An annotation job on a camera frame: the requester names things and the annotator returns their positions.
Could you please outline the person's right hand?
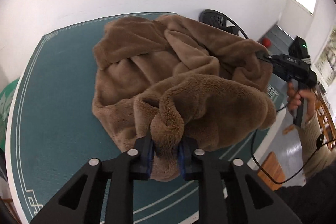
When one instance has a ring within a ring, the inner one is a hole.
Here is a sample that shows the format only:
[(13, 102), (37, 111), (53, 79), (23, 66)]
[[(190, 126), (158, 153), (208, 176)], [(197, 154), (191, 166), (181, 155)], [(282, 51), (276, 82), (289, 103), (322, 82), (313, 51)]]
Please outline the person's right hand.
[(288, 82), (287, 89), (288, 96), (288, 105), (287, 109), (293, 113), (294, 110), (297, 110), (301, 105), (301, 99), (307, 100), (307, 109), (306, 109), (306, 122), (310, 121), (315, 114), (315, 102), (316, 96), (315, 93), (311, 90), (299, 90), (296, 91), (292, 82)]

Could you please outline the right forearm beige sleeve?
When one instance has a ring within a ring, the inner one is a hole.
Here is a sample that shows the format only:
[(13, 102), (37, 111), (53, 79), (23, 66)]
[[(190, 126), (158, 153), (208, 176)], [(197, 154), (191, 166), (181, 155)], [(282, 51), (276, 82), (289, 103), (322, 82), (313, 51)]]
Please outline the right forearm beige sleeve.
[[(312, 118), (306, 123), (304, 129), (298, 129), (298, 134), (302, 147), (302, 160), (306, 163), (317, 149), (317, 139), (321, 135), (316, 112), (314, 112)], [(331, 165), (334, 161), (335, 149), (330, 151), (326, 145), (321, 147), (303, 168), (306, 181)]]

